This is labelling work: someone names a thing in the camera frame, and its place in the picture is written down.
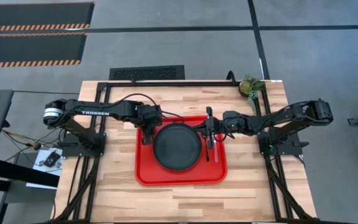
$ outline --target black plate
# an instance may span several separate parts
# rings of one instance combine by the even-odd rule
[[[187,124],[173,123],[162,128],[154,142],[154,156],[167,169],[180,171],[200,158],[201,138]]]

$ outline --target floor mat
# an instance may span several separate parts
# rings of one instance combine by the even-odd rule
[[[78,65],[86,34],[0,35],[0,67]]]
[[[94,3],[0,4],[0,30],[88,28]]]
[[[110,68],[109,80],[184,80],[184,65]]]

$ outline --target gray floor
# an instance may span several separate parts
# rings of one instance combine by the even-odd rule
[[[51,2],[57,0],[0,0]],[[254,0],[261,26],[358,25],[358,0]],[[91,27],[248,26],[246,0],[99,0]],[[300,133],[318,216],[358,223],[358,30],[263,31],[271,79],[284,81],[290,102],[322,98],[334,122]],[[252,31],[154,32],[88,35],[83,61],[72,67],[0,68],[0,88],[78,92],[83,80],[105,80],[113,67],[185,65],[187,79],[224,78],[233,70],[261,77]],[[75,95],[16,93],[11,130],[35,138],[47,133],[44,105]],[[0,138],[0,159],[16,153]],[[46,220],[52,198],[10,205],[4,223]]]

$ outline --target caution tape stripe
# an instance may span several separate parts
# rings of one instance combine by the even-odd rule
[[[86,32],[50,33],[50,34],[0,34],[0,37],[40,37],[58,35],[86,35]]]
[[[6,67],[29,67],[29,66],[51,66],[51,65],[79,65],[81,60],[46,60],[26,62],[0,62],[0,68]]]
[[[51,29],[86,29],[89,24],[43,24],[43,25],[13,25],[0,26],[0,31],[12,30],[51,30]]]

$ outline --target red tray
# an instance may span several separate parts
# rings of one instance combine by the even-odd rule
[[[206,116],[187,116],[185,124],[195,126],[206,119]],[[170,120],[181,121],[180,118],[170,117]],[[156,127],[156,134],[170,124],[163,119],[161,126]],[[217,142],[218,162],[215,162],[215,149],[208,149],[209,162],[206,161],[206,141],[201,137],[202,150],[198,161],[187,170],[173,171],[159,164],[153,153],[153,145],[142,145],[142,131],[136,134],[135,177],[143,185],[181,185],[181,184],[215,184],[222,181],[227,174],[226,154],[223,142]]]

